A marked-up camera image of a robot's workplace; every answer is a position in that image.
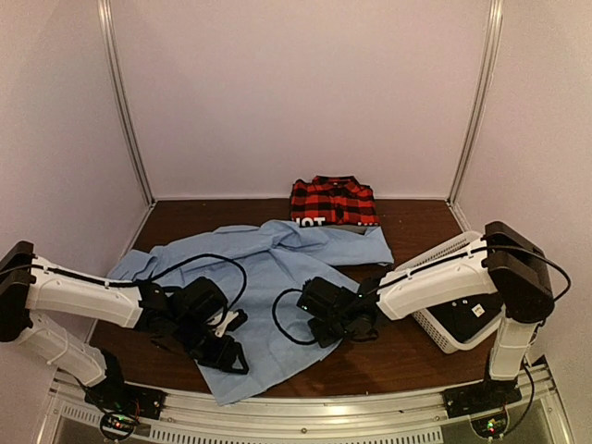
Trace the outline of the light blue long sleeve shirt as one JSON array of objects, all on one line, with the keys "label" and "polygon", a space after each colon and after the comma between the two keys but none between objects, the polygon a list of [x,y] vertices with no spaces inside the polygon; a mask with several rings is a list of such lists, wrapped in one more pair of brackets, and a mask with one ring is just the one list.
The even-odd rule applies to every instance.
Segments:
[{"label": "light blue long sleeve shirt", "polygon": [[340,273],[347,265],[391,264],[394,258],[381,228],[359,234],[334,228],[301,228],[271,220],[260,227],[231,226],[156,246],[150,252],[128,252],[109,277],[136,280],[155,277],[161,286],[184,287],[198,277],[212,279],[248,315],[234,338],[241,344],[250,371],[232,375],[202,366],[200,371],[216,403],[227,405],[261,394],[297,375],[333,352],[286,339],[272,318],[278,317],[294,338],[311,337],[308,315],[295,305],[296,295],[272,306],[280,292],[296,289],[311,278],[357,290]]}]

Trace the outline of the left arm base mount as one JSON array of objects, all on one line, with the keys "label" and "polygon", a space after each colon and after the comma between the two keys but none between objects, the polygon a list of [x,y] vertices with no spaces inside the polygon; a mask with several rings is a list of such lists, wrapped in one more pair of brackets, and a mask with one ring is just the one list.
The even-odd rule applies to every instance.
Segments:
[{"label": "left arm base mount", "polygon": [[166,398],[162,390],[127,383],[120,390],[94,386],[85,388],[84,393],[84,400],[102,412],[125,413],[134,418],[154,420],[160,418]]}]

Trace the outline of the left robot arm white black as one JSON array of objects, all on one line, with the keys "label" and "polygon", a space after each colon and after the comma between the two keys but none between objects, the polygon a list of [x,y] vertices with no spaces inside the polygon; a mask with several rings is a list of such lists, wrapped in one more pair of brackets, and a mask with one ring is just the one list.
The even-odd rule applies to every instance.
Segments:
[{"label": "left robot arm white black", "polygon": [[132,281],[81,274],[35,254],[22,240],[1,260],[1,340],[14,342],[75,377],[85,400],[99,409],[156,417],[163,392],[128,384],[119,361],[47,316],[63,312],[95,318],[157,338],[171,338],[202,366],[245,375],[249,366],[231,332],[247,320],[209,278],[161,286],[164,274]]}]

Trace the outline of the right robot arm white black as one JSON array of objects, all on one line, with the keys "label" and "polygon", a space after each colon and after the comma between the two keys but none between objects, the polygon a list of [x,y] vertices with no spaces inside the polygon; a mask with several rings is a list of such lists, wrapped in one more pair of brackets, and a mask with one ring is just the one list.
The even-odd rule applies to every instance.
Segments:
[{"label": "right robot arm white black", "polygon": [[517,402],[517,378],[537,326],[553,312],[550,261],[530,240],[495,221],[482,234],[464,232],[357,291],[315,277],[297,301],[321,347],[361,339],[379,314],[395,321],[445,302],[474,296],[500,299],[499,329],[483,381],[445,393],[449,406],[466,402],[490,409]]}]

